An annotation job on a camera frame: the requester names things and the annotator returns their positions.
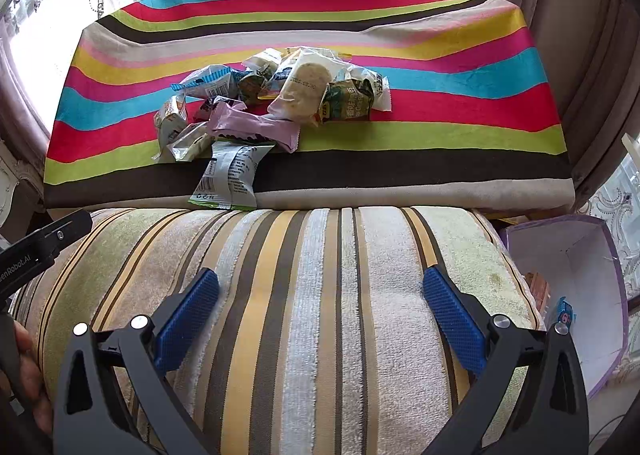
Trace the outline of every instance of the purple trim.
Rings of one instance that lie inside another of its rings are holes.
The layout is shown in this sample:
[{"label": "purple trim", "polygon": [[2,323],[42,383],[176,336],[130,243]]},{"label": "purple trim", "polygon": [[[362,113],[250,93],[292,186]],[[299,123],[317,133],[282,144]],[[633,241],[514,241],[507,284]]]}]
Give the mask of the purple trim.
[{"label": "purple trim", "polygon": [[616,245],[613,242],[613,237],[611,236],[611,232],[607,227],[607,223],[604,222],[604,220],[598,219],[597,217],[592,217],[591,215],[576,215],[576,214],[562,215],[559,217],[553,217],[551,219],[525,222],[522,224],[509,226],[508,228],[503,229],[504,236],[500,235],[500,238],[502,239],[502,242],[507,248],[507,251],[509,251],[509,234],[512,231],[520,231],[521,229],[527,229],[527,228],[536,228],[538,226],[546,226],[549,224],[554,224],[556,222],[564,222],[564,221],[588,222],[590,224],[594,224],[600,227],[600,229],[604,234],[604,238],[606,239],[607,244],[609,245],[609,251],[611,253],[611,257],[613,260],[613,266],[614,266],[614,269],[616,270],[616,278],[618,279],[618,289],[620,290],[620,303],[621,303],[620,307],[621,307],[621,314],[622,314],[622,331],[623,331],[622,348],[620,349],[620,352],[618,352],[618,356],[616,356],[616,359],[613,362],[613,364],[610,366],[609,370],[607,370],[607,372],[600,378],[600,381],[598,381],[596,385],[593,387],[593,389],[589,392],[588,397],[591,398],[604,386],[604,384],[607,382],[607,379],[609,379],[610,375],[620,364],[620,361],[622,361],[622,356],[626,352],[626,349],[628,346],[629,314],[628,314],[628,308],[625,305],[626,304],[625,280],[622,275],[622,268],[620,267],[620,258],[618,257],[618,251],[616,249]]}]

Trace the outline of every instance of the dark green snack bag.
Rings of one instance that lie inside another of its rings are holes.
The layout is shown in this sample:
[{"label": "dark green snack bag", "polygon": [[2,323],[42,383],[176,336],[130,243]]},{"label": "dark green snack bag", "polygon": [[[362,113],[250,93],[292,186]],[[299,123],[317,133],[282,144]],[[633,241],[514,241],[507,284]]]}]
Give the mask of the dark green snack bag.
[{"label": "dark green snack bag", "polygon": [[348,79],[328,83],[316,114],[318,122],[331,120],[366,120],[373,105],[369,80]]}]

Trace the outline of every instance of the white storage bin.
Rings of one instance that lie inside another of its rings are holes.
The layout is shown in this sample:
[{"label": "white storage bin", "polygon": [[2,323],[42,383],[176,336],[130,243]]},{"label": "white storage bin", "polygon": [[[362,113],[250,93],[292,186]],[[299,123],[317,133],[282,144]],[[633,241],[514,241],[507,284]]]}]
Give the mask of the white storage bin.
[{"label": "white storage bin", "polygon": [[510,226],[501,236],[523,275],[537,271],[548,282],[547,326],[558,317],[561,296],[572,305],[571,335],[584,386],[593,396],[620,363],[628,334],[622,270],[606,223],[565,215]]}]

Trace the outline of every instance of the striped blanket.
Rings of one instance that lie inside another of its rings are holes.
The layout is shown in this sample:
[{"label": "striped blanket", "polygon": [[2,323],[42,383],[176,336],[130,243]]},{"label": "striped blanket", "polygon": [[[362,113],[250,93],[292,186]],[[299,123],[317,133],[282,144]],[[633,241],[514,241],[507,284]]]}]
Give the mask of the striped blanket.
[{"label": "striped blanket", "polygon": [[141,0],[82,33],[47,155],[47,207],[186,200],[206,161],[152,161],[169,85],[295,45],[353,54],[387,76],[393,111],[304,128],[298,152],[260,163],[258,206],[573,202],[545,72],[505,0]]},{"label": "striped blanket", "polygon": [[[73,326],[151,314],[200,267],[220,298],[171,382],[222,455],[419,454],[473,378],[422,297],[445,270],[490,314],[540,315],[491,225],[442,207],[313,211],[107,209],[92,232],[15,299],[50,395]],[[485,440],[500,436],[519,369]],[[124,373],[143,438],[153,432]]]}]

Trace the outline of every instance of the silver screw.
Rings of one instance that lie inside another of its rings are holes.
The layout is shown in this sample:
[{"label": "silver screw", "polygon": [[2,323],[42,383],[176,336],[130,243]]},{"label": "silver screw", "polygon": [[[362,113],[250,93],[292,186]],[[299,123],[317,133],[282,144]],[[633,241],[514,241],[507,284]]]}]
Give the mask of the silver screw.
[{"label": "silver screw", "polygon": [[86,323],[79,323],[74,327],[74,334],[76,336],[82,336],[85,332],[89,330],[89,326]]},{"label": "silver screw", "polygon": [[143,329],[144,327],[146,327],[147,323],[149,323],[149,318],[147,318],[146,316],[142,316],[142,314],[136,316],[135,318],[133,318],[133,320],[131,320],[131,326],[134,329]]},{"label": "silver screw", "polygon": [[556,322],[554,329],[556,329],[556,332],[561,336],[569,334],[569,327],[566,326],[566,323],[562,323],[561,321]]},{"label": "silver screw", "polygon": [[511,320],[507,318],[504,314],[497,314],[494,316],[494,325],[499,329],[506,329],[511,325]]}]

